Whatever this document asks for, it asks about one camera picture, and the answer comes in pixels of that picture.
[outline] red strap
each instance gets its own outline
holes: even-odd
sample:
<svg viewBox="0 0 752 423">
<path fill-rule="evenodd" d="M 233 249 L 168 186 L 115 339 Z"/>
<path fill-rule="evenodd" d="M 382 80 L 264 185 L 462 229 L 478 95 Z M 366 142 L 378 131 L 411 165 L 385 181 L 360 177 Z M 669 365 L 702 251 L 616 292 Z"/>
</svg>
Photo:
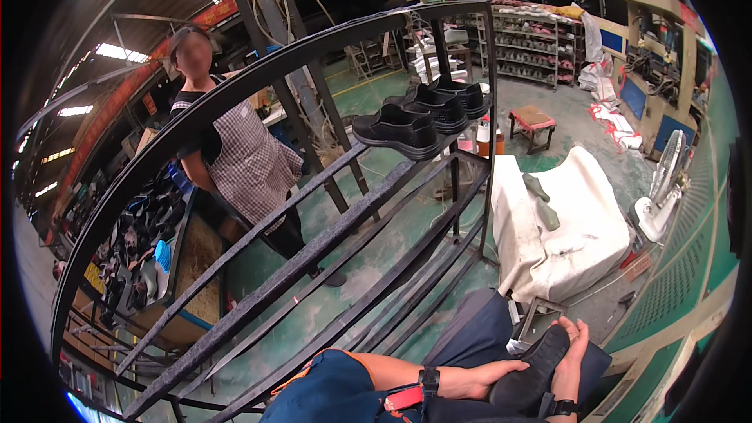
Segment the red strap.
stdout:
<svg viewBox="0 0 752 423">
<path fill-rule="evenodd" d="M 412 389 L 403 390 L 396 394 L 391 394 L 383 402 L 383 408 L 388 412 L 392 410 L 401 410 L 404 408 L 410 408 L 413 405 L 418 405 L 423 401 L 423 387 L 416 386 Z"/>
</svg>

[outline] hand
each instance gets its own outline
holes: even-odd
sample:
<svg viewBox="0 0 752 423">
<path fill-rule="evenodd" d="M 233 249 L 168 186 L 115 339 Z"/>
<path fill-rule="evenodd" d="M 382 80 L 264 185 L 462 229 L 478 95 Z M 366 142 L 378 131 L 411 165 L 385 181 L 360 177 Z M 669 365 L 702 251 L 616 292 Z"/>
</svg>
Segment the hand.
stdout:
<svg viewBox="0 0 752 423">
<path fill-rule="evenodd" d="M 585 356 L 585 350 L 588 349 L 589 329 L 588 324 L 582 322 L 579 318 L 577 323 L 573 323 L 567 317 L 562 315 L 557 320 L 551 322 L 551 325 L 561 325 L 569 334 L 569 351 L 564 355 L 557 369 L 570 366 L 580 368 L 582 358 Z"/>
<path fill-rule="evenodd" d="M 530 365 L 518 360 L 492 362 L 482 366 L 473 367 L 465 371 L 462 385 L 462 396 L 455 398 L 471 398 L 483 400 L 488 395 L 491 385 L 513 371 L 524 371 Z"/>
</svg>

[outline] woman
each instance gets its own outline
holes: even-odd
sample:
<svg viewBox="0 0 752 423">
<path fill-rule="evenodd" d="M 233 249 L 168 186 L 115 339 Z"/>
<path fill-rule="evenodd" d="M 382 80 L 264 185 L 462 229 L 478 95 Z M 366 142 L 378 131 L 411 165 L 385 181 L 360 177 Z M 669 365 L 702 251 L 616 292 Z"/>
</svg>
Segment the woman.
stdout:
<svg viewBox="0 0 752 423">
<path fill-rule="evenodd" d="M 233 75 L 213 76 L 212 44 L 195 25 L 181 28 L 170 41 L 170 62 L 185 76 L 175 97 L 171 118 L 203 94 Z M 244 100 L 190 138 L 177 152 L 188 178 L 207 192 L 217 192 L 251 225 L 260 223 L 289 197 L 301 175 L 303 160 L 269 133 L 248 100 Z M 274 223 L 262 239 L 277 253 L 291 259 L 306 243 L 296 207 Z M 309 272 L 316 277 L 322 268 Z M 335 272 L 324 284 L 344 284 Z"/>
</svg>

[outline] black metal rack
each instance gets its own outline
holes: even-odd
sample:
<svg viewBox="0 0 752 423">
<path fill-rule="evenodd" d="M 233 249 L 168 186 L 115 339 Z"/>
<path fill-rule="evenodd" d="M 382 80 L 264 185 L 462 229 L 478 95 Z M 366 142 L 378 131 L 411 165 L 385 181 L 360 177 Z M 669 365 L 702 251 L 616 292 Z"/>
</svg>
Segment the black metal rack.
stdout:
<svg viewBox="0 0 752 423">
<path fill-rule="evenodd" d="M 241 14 L 244 16 L 243 11 L 245 7 L 239 6 L 239 8 Z M 215 118 L 220 116 L 220 114 L 217 113 L 217 108 L 229 109 L 234 107 L 249 95 L 266 87 L 270 81 L 282 80 L 288 73 L 317 60 L 319 56 L 324 55 L 327 52 L 342 49 L 344 45 L 359 42 L 377 33 L 385 33 L 387 31 L 405 27 L 410 23 L 411 14 L 418 14 L 423 20 L 431 24 L 436 39 L 440 71 L 442 73 L 448 73 L 449 61 L 446 45 L 444 43 L 443 24 L 441 23 L 441 19 L 446 16 L 462 13 L 483 13 L 486 29 L 490 30 L 490 39 L 493 39 L 493 27 L 490 24 L 490 21 L 492 20 L 491 7 L 489 3 L 482 1 L 423 5 L 412 7 L 405 10 L 403 13 L 391 11 L 389 13 L 379 13 L 359 18 L 338 25 L 337 27 L 332 27 L 320 33 L 306 36 L 301 40 L 284 46 L 277 52 L 262 57 L 256 63 L 242 70 L 234 79 L 223 82 L 201 97 L 191 108 L 188 108 L 184 113 L 178 116 L 172 124 L 160 131 L 154 141 L 152 141 L 149 146 L 131 161 L 127 168 L 110 186 L 110 189 L 105 194 L 96 210 L 92 213 L 92 217 L 89 219 L 86 226 L 84 226 L 80 238 L 74 247 L 70 256 L 69 265 L 62 274 L 58 295 L 54 303 L 51 342 L 52 361 L 56 363 L 58 360 L 58 355 L 63 343 L 62 335 L 65 329 L 65 321 L 68 320 L 69 310 L 76 289 L 78 288 L 78 283 L 89 263 L 89 259 L 102 240 L 102 233 L 106 233 L 110 230 L 110 226 L 118 218 L 123 206 L 137 191 L 141 180 L 150 173 L 151 167 L 165 163 L 170 155 L 174 153 L 177 146 L 181 143 L 183 134 L 187 131 L 195 131 L 200 127 L 211 124 Z M 493 46 L 489 48 L 489 53 L 491 61 L 494 62 L 495 50 Z M 494 99 L 491 100 L 492 102 L 495 102 L 496 95 L 496 79 L 494 77 L 495 76 L 492 76 L 490 79 L 491 92 L 494 97 Z M 495 105 L 493 103 L 490 107 L 490 117 L 491 131 L 492 133 L 495 133 L 496 117 Z M 494 142 L 495 140 L 492 138 L 490 148 L 491 154 L 495 153 Z M 176 409 L 176 417 L 178 421 L 184 421 L 183 416 L 180 414 L 177 407 L 178 402 L 203 408 L 210 407 L 212 409 L 218 409 L 221 407 L 222 409 L 220 413 L 215 415 L 209 421 L 228 421 L 231 417 L 238 415 L 240 412 L 261 412 L 262 409 L 254 407 L 264 399 L 268 398 L 268 395 L 274 387 L 281 382 L 286 381 L 291 375 L 297 372 L 304 362 L 310 359 L 319 350 L 333 344 L 337 339 L 342 337 L 349 327 L 363 318 L 365 314 L 384 300 L 390 293 L 404 285 L 411 277 L 414 277 L 419 269 L 426 269 L 426 271 L 428 271 L 427 268 L 437 266 L 437 268 L 433 268 L 434 271 L 431 273 L 427 282 L 414 289 L 414 291 L 410 293 L 411 296 L 404 297 L 408 290 L 406 287 L 404 291 L 401 292 L 390 305 L 388 305 L 390 309 L 393 309 L 395 306 L 398 306 L 398 301 L 401 301 L 403 298 L 405 299 L 405 303 L 399 306 L 395 315 L 391 317 L 380 330 L 376 331 L 360 349 L 371 350 L 379 343 L 382 343 L 382 341 L 387 338 L 387 336 L 389 336 L 398 325 L 406 320 L 409 313 L 428 295 L 431 289 L 437 285 L 438 281 L 447 273 L 449 268 L 455 263 L 465 249 L 471 245 L 477 234 L 481 233 L 481 248 L 473 250 L 474 253 L 471 258 L 463 268 L 457 272 L 456 276 L 452 278 L 450 284 L 441 294 L 439 294 L 437 300 L 428 307 L 427 311 L 422 313 L 419 317 L 411 318 L 412 322 L 410 322 L 409 325 L 409 333 L 398 337 L 389 344 L 389 353 L 393 353 L 393 351 L 405 341 L 405 338 L 413 331 L 417 330 L 420 324 L 423 324 L 431 313 L 441 305 L 441 302 L 446 296 L 448 296 L 451 289 L 456 286 L 457 282 L 462 278 L 465 272 L 482 257 L 483 239 L 486 238 L 488 228 L 487 219 L 490 211 L 490 185 L 494 159 L 492 157 L 490 159 L 485 159 L 458 150 L 456 137 L 453 136 L 447 136 L 444 138 L 443 147 L 446 146 L 450 148 L 450 156 L 433 167 L 433 169 L 426 174 L 421 186 L 449 167 L 453 186 L 453 204 L 437 220 L 437 222 L 430 227 L 419 242 L 413 246 L 409 252 L 400 259 L 390 271 L 386 273 L 386 275 L 381 278 L 371 290 L 369 290 L 368 293 L 366 293 L 366 295 L 330 323 L 313 342 L 306 345 L 301 352 L 297 353 L 296 356 L 291 358 L 285 363 L 285 365 L 259 382 L 258 385 L 255 385 L 244 392 L 240 397 L 231 402 L 230 405 L 223 406 L 186 399 L 186 396 L 192 390 L 197 388 L 208 378 L 209 375 L 211 375 L 212 370 L 218 369 L 217 366 L 221 367 L 224 363 L 229 362 L 234 356 L 242 353 L 247 347 L 252 346 L 254 343 L 262 339 L 292 309 L 290 305 L 285 305 L 275 315 L 269 318 L 267 322 L 262 324 L 244 342 L 240 343 L 235 349 L 228 353 L 223 360 L 202 372 L 193 380 L 191 385 L 183 390 L 183 392 L 179 395 L 170 394 L 170 391 L 179 383 L 185 379 L 189 379 L 192 374 L 194 376 L 194 372 L 199 368 L 199 365 L 206 362 L 222 345 L 229 343 L 231 338 L 238 334 L 243 327 L 258 317 L 261 312 L 274 303 L 288 288 L 302 278 L 306 274 L 307 268 L 310 265 L 317 263 L 331 253 L 366 219 L 371 216 L 375 217 L 375 215 L 378 214 L 378 210 L 399 193 L 401 188 L 403 188 L 428 165 L 428 162 L 404 161 L 400 163 L 381 181 L 378 186 L 366 193 L 360 201 L 355 202 L 350 206 L 333 225 L 325 229 L 314 240 L 311 240 L 305 249 L 301 250 L 295 257 L 288 260 L 282 268 L 279 268 L 277 272 L 268 278 L 263 285 L 258 287 L 258 289 L 252 294 L 241 300 L 230 313 L 221 318 L 221 320 L 209 332 L 207 332 L 207 334 L 203 335 L 190 349 L 185 351 L 185 353 L 180 356 L 174 364 L 167 368 L 161 376 L 152 381 L 150 385 L 144 387 L 136 381 L 128 380 L 123 375 L 123 373 L 128 370 L 128 367 L 145 352 L 146 347 L 150 343 L 153 343 L 154 340 L 159 337 L 159 332 L 164 329 L 166 324 L 168 324 L 169 321 L 174 318 L 174 316 L 176 316 L 183 307 L 240 252 L 240 250 L 248 246 L 253 240 L 256 240 L 262 232 L 284 215 L 288 208 L 300 203 L 316 188 L 325 184 L 328 180 L 333 180 L 333 175 L 339 170 L 345 166 L 352 165 L 356 160 L 356 157 L 366 150 L 366 147 L 359 143 L 355 144 L 349 148 L 344 155 L 337 159 L 334 164 L 320 171 L 309 183 L 301 188 L 298 193 L 288 199 L 284 205 L 268 215 L 262 223 L 246 233 L 232 248 L 217 259 L 212 266 L 183 293 L 182 296 L 176 298 L 174 303 L 168 307 L 157 323 L 145 334 L 144 338 L 141 339 L 132 350 L 128 351 L 127 356 L 123 359 L 115 374 L 105 368 L 101 369 L 101 372 L 105 375 L 112 376 L 114 380 L 122 383 L 128 382 L 127 385 L 141 392 L 137 399 L 125 409 L 122 418 L 127 421 L 134 421 L 140 414 L 160 399 L 169 401 L 173 406 L 173 409 Z M 460 160 L 467 161 L 480 167 L 480 170 L 477 171 L 478 174 L 475 182 L 462 196 L 460 196 L 459 193 Z M 477 194 L 483 186 L 486 187 L 483 216 L 476 222 L 470 233 L 465 237 L 462 237 L 459 232 L 459 217 L 475 194 Z M 394 215 L 418 193 L 418 190 L 419 187 L 415 188 L 406 197 L 401 199 L 400 202 L 384 215 L 383 218 L 379 219 L 369 231 L 363 233 L 361 237 L 355 241 L 352 247 L 343 253 L 340 259 L 335 261 L 332 266 L 325 269 L 324 273 L 319 275 L 310 285 L 301 291 L 298 295 L 298 299 L 302 300 L 308 296 L 324 282 L 324 279 L 328 275 L 332 274 L 352 259 L 355 254 L 357 254 L 386 227 Z M 445 240 L 450 229 L 453 230 L 453 236 L 450 238 L 450 241 L 441 249 L 439 255 L 434 255 L 435 251 Z M 378 321 L 372 322 L 366 330 L 366 333 L 372 328 L 375 328 L 377 322 Z M 366 337 L 366 335 L 363 335 L 358 340 L 351 342 L 348 347 L 355 349 Z"/>
</svg>

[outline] green floor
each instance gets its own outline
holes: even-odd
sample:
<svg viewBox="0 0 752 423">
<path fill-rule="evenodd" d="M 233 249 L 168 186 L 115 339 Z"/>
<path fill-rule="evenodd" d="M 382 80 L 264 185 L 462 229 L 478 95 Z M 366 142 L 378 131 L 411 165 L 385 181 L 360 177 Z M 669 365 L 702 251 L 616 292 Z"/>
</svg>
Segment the green floor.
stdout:
<svg viewBox="0 0 752 423">
<path fill-rule="evenodd" d="M 393 94 L 403 94 L 407 88 L 408 77 L 402 72 L 383 72 L 377 74 L 374 80 L 368 83 L 358 81 L 346 69 L 347 64 L 340 62 L 325 70 L 327 82 L 334 95 L 334 101 L 343 116 L 375 112 L 383 98 Z M 359 84 L 364 85 L 353 88 L 353 86 Z M 617 147 L 613 140 L 604 133 L 605 128 L 590 117 L 587 111 L 590 103 L 591 99 L 588 92 L 577 88 L 571 89 L 559 86 L 559 90 L 554 93 L 550 88 L 543 86 L 519 81 L 499 80 L 499 123 L 506 134 L 508 134 L 506 117 L 510 108 L 535 105 L 557 120 L 557 130 L 553 135 L 550 150 L 538 155 L 527 156 L 525 155 L 527 150 L 526 139 L 519 137 L 506 142 L 506 152 L 517 155 L 518 164 L 522 171 L 535 172 L 549 170 L 558 165 L 564 160 L 569 149 L 579 143 L 598 160 L 614 186 L 617 202 L 626 211 L 629 204 L 634 202 L 634 199 L 644 196 L 646 193 L 650 185 L 652 170 L 642 160 L 642 157 L 634 152 L 617 154 Z M 385 174 L 388 174 L 402 160 L 404 159 L 401 155 L 390 149 L 376 148 L 369 149 L 359 157 L 358 162 L 363 169 L 369 187 L 374 187 Z M 413 182 L 405 187 L 402 194 L 412 189 L 421 178 L 421 175 L 416 177 Z M 438 178 L 437 183 L 441 183 L 441 176 Z M 361 199 L 362 195 L 349 169 L 340 172 L 337 183 L 350 204 Z M 442 208 L 441 202 L 434 201 L 430 197 L 433 188 L 433 186 L 424 188 L 422 194 L 413 199 L 390 222 L 389 228 L 376 236 L 367 247 L 341 269 L 347 276 L 347 283 L 344 286 L 335 289 L 322 287 L 315 291 L 313 295 L 303 300 L 267 337 L 216 374 L 212 379 L 212 385 L 208 383 L 202 385 L 201 388 L 191 394 L 191 397 L 217 403 L 228 403 L 285 363 L 304 344 L 309 343 L 326 324 L 329 324 L 339 313 L 361 298 L 421 238 L 432 220 L 441 214 L 442 209 L 446 208 L 446 206 Z M 394 202 L 389 202 L 382 208 L 381 212 L 389 210 Z M 473 221 L 481 213 L 481 207 L 482 199 L 476 197 L 462 217 L 463 230 L 468 230 L 472 226 Z M 340 216 L 323 188 L 318 188 L 305 201 L 301 202 L 298 211 L 303 223 L 304 238 L 309 241 L 334 223 Z M 367 221 L 362 230 L 367 229 L 371 223 L 371 220 Z M 335 249 L 321 262 L 321 266 L 326 267 L 331 264 L 353 241 L 353 237 L 348 238 L 343 245 Z M 494 245 L 494 239 L 490 232 L 486 243 L 488 246 Z M 485 252 L 489 258 L 495 258 L 492 248 L 486 247 Z M 453 271 L 461 268 L 465 260 L 466 257 L 463 256 L 455 263 L 440 285 L 434 289 L 433 295 L 437 295 L 443 289 L 443 285 L 453 276 Z M 283 263 L 284 259 L 269 249 L 266 244 L 256 241 L 242 251 L 226 271 L 226 284 L 230 294 L 237 301 L 240 301 L 261 285 Z M 302 279 L 262 316 L 246 327 L 234 341 L 245 338 L 255 327 L 273 314 L 281 304 L 291 300 L 296 291 L 305 287 L 309 282 L 310 279 L 307 277 Z M 498 283 L 499 272 L 496 268 L 492 268 L 483 262 L 475 264 L 437 313 L 397 351 L 395 356 L 419 362 L 435 343 L 437 335 L 441 332 L 445 323 L 451 319 L 453 308 L 465 293 L 479 287 L 496 287 Z M 605 336 L 610 327 L 618 322 L 618 317 L 613 316 L 613 313 L 611 318 L 615 320 L 607 315 L 604 317 L 604 313 L 608 310 L 603 309 L 603 307 L 610 308 L 611 305 L 615 307 L 614 296 L 624 287 L 634 288 L 635 284 L 630 283 L 626 286 L 616 284 L 615 287 L 610 288 L 613 289 L 611 294 L 604 292 L 594 296 L 591 300 L 584 301 L 577 311 L 573 311 L 575 316 L 589 321 L 591 334 L 595 332 L 595 334 Z M 431 299 L 432 295 L 429 295 L 428 299 L 421 305 L 426 306 L 431 302 Z M 594 304 L 598 304 L 598 301 L 606 305 L 593 307 Z M 381 305 L 383 306 L 388 302 L 389 300 L 385 300 Z M 377 307 L 376 310 L 366 316 L 338 344 L 346 343 L 362 326 L 370 323 L 373 315 L 378 313 L 380 309 L 380 307 Z M 597 337 L 593 337 L 593 341 L 597 342 Z M 217 353 L 217 356 L 222 356 L 230 348 L 231 344 Z M 204 418 L 212 414 L 212 412 L 187 407 L 183 407 L 183 410 L 188 422 L 203 421 Z M 156 412 L 157 410 L 149 411 L 144 421 L 150 421 L 148 415 L 152 411 Z M 257 419 L 258 416 L 240 416 L 235 418 L 234 421 L 239 423 L 240 421 L 257 421 Z"/>
</svg>

